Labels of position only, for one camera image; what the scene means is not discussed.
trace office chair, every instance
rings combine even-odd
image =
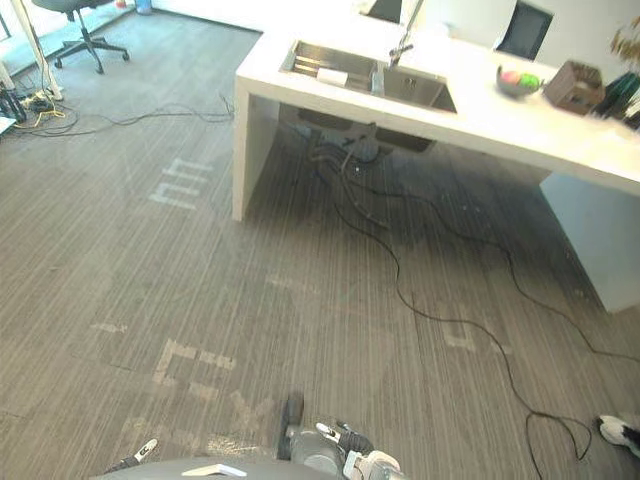
[[[96,53],[96,50],[114,50],[116,52],[122,52],[122,58],[124,61],[129,60],[129,52],[127,52],[126,48],[116,47],[114,45],[110,45],[104,39],[104,37],[95,37],[91,38],[89,36],[89,31],[84,24],[84,19],[82,18],[82,14],[80,13],[81,8],[91,7],[96,8],[99,5],[104,5],[105,3],[110,3],[112,0],[33,0],[33,3],[39,7],[46,8],[47,10],[52,10],[54,12],[66,13],[69,21],[75,21],[73,12],[78,14],[78,18],[80,19],[80,24],[82,25],[82,40],[73,41],[73,42],[62,42],[64,46],[64,50],[56,55],[56,60],[54,65],[57,68],[62,68],[62,59],[68,57],[69,55],[73,55],[74,53],[80,52],[82,50],[88,50],[89,53],[96,59],[98,63],[98,68],[96,71],[100,74],[104,73],[104,69],[102,68],[102,62]]]
[[[553,14],[518,0],[507,33],[496,50],[535,60],[552,19]]]
[[[402,0],[378,0],[369,10],[369,17],[400,23]]]

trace shoe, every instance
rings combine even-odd
[[[640,458],[640,431],[619,418],[609,415],[600,415],[596,418],[596,425],[607,442],[628,447],[636,457]]]

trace faucet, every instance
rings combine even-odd
[[[418,12],[420,12],[420,9],[422,8],[423,3],[424,3],[424,0],[417,1],[416,6],[413,9],[413,12],[411,13],[411,18],[409,19],[407,28],[405,29],[404,34],[400,39],[400,43],[398,43],[398,46],[396,48],[389,51],[389,68],[393,68],[396,65],[398,65],[398,62],[400,61],[400,57],[402,56],[402,54],[407,50],[411,50],[413,48],[413,44],[410,43],[407,45],[407,40],[409,40],[409,36],[411,35],[411,29],[413,28],[413,24],[416,22],[416,19],[418,18]]]

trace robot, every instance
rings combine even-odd
[[[292,392],[282,411],[277,458],[191,458],[141,464],[157,446],[147,442],[134,455],[121,460],[93,480],[178,480],[220,476],[260,480],[408,480],[397,460],[375,450],[364,435],[348,424],[332,427],[317,423],[304,430],[304,397]]]

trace stainless steel sink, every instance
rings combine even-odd
[[[384,62],[331,48],[296,42],[282,65],[283,71],[317,78],[325,68],[347,74],[344,88],[408,105],[456,113],[446,79],[404,67],[389,68]],[[372,91],[373,76],[382,72],[382,90]]]
[[[456,107],[444,78],[402,67],[385,67],[383,75],[385,98],[456,113]]]
[[[371,91],[371,73],[377,62],[371,58],[319,47],[305,42],[297,42],[282,70],[302,73],[316,78],[320,68],[347,73],[346,88],[363,92]]]

